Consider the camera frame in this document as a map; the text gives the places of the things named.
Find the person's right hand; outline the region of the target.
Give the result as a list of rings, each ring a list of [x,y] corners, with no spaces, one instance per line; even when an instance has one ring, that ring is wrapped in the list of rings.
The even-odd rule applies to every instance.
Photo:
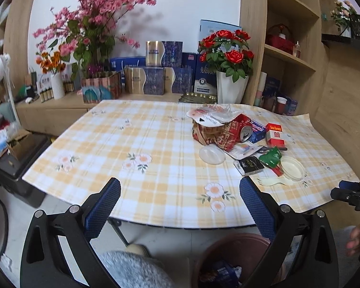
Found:
[[[360,224],[352,229],[350,238],[346,243],[346,250],[348,256],[360,253]]]

